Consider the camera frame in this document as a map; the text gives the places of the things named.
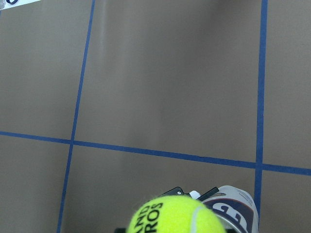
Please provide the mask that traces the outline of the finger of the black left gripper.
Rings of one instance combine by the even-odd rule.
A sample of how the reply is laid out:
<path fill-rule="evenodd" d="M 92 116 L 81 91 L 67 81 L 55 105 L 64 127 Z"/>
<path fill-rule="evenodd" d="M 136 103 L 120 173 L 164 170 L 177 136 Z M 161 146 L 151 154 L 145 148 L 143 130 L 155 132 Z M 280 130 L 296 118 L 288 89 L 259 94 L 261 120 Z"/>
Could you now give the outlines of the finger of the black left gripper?
<path fill-rule="evenodd" d="M 209 199 L 210 197 L 212 197 L 214 194 L 218 193 L 219 189 L 218 187 L 214 187 L 211 190 L 205 192 L 204 194 L 202 194 L 201 196 L 199 196 L 197 198 L 197 200 L 206 200 Z"/>
<path fill-rule="evenodd" d="M 189 193 L 185 193 L 181 187 L 175 187 L 173 189 L 170 189 L 166 191 L 165 193 L 159 195 L 159 197 L 164 197 L 164 196 L 190 196 Z"/>

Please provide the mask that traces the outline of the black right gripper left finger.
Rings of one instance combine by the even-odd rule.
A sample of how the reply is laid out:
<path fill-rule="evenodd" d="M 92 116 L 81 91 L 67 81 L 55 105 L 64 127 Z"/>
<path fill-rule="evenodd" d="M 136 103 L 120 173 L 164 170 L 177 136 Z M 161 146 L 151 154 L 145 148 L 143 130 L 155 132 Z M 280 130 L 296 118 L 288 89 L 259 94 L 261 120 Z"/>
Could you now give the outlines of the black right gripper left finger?
<path fill-rule="evenodd" d="M 126 228 L 116 228 L 115 233 L 126 233 Z"/>

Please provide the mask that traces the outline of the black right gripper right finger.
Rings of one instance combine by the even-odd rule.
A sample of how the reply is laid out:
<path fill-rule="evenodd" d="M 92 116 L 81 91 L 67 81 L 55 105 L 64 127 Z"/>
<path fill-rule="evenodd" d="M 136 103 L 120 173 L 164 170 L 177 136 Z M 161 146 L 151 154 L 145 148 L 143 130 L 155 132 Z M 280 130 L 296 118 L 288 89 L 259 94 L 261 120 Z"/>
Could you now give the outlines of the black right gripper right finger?
<path fill-rule="evenodd" d="M 226 231 L 226 233 L 235 233 L 234 229 L 226 229 L 225 231 Z"/>

